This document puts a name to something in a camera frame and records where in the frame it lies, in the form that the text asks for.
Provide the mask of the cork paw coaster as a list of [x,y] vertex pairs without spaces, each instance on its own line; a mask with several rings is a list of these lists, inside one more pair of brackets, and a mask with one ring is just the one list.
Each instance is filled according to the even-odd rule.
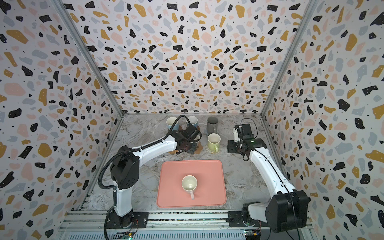
[[199,155],[199,154],[202,152],[202,150],[203,150],[203,146],[202,146],[201,142],[198,142],[194,154],[195,154],[195,155]]

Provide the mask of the green handled cream mug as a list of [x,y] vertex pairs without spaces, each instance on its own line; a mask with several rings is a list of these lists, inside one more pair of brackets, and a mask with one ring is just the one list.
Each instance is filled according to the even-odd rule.
[[208,145],[220,145],[221,137],[218,134],[208,135]]

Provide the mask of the multicolour woven coaster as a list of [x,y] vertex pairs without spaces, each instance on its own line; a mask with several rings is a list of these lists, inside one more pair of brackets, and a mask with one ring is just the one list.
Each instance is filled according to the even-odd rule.
[[210,154],[218,154],[221,151],[220,145],[206,145],[205,149]]

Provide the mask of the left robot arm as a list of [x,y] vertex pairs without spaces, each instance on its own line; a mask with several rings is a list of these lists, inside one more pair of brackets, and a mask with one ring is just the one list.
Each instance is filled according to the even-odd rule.
[[109,211],[108,225],[126,228],[136,223],[132,207],[133,186],[138,182],[140,167],[146,162],[167,152],[194,154],[202,133],[193,125],[185,130],[172,130],[163,138],[137,148],[123,146],[109,160],[113,180],[113,209]]

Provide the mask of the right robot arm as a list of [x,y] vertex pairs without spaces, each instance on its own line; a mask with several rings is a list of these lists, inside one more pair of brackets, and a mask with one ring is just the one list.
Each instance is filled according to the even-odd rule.
[[310,198],[287,180],[262,139],[229,140],[227,150],[229,154],[247,157],[247,160],[256,166],[271,197],[268,204],[244,204],[244,224],[253,226],[257,222],[264,222],[273,233],[298,230],[307,226]]

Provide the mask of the light blue patterned mug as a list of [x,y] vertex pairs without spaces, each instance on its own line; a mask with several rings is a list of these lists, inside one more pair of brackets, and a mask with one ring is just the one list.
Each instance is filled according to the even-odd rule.
[[198,118],[197,117],[195,117],[195,116],[189,116],[188,117],[188,120],[189,120],[189,122],[187,122],[187,124],[188,124],[188,126],[189,125],[192,125],[192,126],[194,126],[195,128],[197,128],[198,127]]

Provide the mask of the pink handled cream mug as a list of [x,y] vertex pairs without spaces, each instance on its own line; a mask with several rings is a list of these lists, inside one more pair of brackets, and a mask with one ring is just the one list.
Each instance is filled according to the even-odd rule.
[[188,176],[185,176],[183,179],[182,179],[182,188],[188,192],[191,196],[191,199],[194,200],[195,199],[195,196],[194,196],[194,191],[196,190],[197,186],[198,186],[198,180],[196,177],[192,176],[192,175],[188,175]]

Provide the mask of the grey mug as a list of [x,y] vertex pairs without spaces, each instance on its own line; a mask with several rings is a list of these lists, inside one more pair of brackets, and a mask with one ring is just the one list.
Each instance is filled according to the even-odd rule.
[[219,119],[217,117],[208,117],[207,119],[207,133],[217,134],[218,133]]

